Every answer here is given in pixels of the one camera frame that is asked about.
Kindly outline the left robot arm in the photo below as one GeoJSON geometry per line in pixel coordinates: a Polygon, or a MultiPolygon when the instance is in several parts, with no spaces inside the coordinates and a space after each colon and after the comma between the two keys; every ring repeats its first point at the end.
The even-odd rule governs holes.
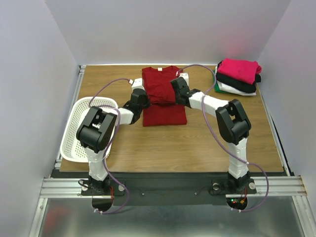
{"type": "Polygon", "coordinates": [[[104,167],[106,153],[112,144],[120,125],[134,124],[144,108],[150,106],[150,100],[144,89],[132,90],[130,100],[122,108],[105,111],[97,106],[88,110],[80,124],[76,138],[84,148],[89,165],[87,183],[81,185],[100,195],[110,190],[108,172],[104,167]]]}

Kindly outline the dark red t shirt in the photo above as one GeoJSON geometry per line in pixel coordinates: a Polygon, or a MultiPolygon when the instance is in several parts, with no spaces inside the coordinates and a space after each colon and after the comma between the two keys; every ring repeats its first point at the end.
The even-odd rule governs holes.
{"type": "Polygon", "coordinates": [[[186,125],[186,110],[175,102],[171,81],[180,69],[176,66],[165,68],[146,67],[142,79],[150,106],[143,110],[143,126],[186,125]]]}

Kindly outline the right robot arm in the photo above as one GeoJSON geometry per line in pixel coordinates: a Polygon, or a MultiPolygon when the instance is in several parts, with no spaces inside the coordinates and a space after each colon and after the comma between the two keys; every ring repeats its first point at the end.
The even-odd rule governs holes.
{"type": "Polygon", "coordinates": [[[221,144],[213,130],[211,133],[219,146],[229,155],[227,187],[231,192],[238,193],[250,179],[246,144],[251,123],[241,102],[237,99],[220,100],[200,90],[191,90],[182,77],[173,79],[170,83],[177,104],[201,110],[205,119],[206,114],[216,118],[219,133],[228,147],[221,144]]]}

